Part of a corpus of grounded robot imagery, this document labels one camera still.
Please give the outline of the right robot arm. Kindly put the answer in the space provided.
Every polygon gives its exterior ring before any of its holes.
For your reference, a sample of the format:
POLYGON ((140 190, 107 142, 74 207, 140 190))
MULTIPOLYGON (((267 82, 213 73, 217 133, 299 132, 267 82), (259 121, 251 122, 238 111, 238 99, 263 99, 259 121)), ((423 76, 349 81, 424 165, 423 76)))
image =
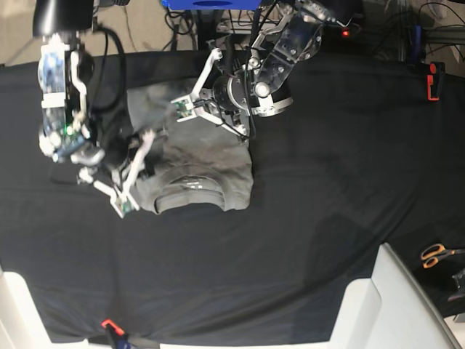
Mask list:
POLYGON ((33 13, 33 36, 41 38, 37 78, 43 97, 41 152, 55 163, 81 165, 78 182, 104 193, 119 217, 140 210, 132 194, 145 168, 145 158, 156 138, 153 129, 125 136, 115 119, 127 92, 126 55, 118 34, 99 22, 100 7, 126 6, 127 1, 37 1, 33 13), (81 37, 101 33, 113 42, 118 58, 118 88, 107 105, 98 106, 103 68, 96 68, 81 37))

